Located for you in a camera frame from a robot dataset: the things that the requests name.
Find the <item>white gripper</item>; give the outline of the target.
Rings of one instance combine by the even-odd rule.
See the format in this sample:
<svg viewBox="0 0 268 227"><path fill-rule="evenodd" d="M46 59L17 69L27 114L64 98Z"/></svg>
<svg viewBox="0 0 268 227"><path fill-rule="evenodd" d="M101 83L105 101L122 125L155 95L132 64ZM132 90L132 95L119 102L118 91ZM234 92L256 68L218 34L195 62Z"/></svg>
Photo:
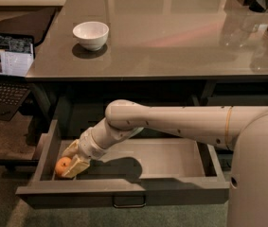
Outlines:
<svg viewBox="0 0 268 227"><path fill-rule="evenodd" d="M90 166L90 160L97 160L105 155L106 149L95 142L92 129L87 129L80 135L80 139L74 140L62 153L66 161L66 167L62 173L63 178L74 178Z"/></svg>

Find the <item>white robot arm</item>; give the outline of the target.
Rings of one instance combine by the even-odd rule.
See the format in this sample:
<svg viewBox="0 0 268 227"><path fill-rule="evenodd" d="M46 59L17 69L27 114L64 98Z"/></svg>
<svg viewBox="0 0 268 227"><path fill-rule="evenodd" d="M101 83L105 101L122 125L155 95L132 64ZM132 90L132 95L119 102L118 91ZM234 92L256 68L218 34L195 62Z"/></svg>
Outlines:
<svg viewBox="0 0 268 227"><path fill-rule="evenodd" d="M148 128L233 152L227 227L268 227L268 106L154 107L115 100L64 152L72 178Z"/></svg>

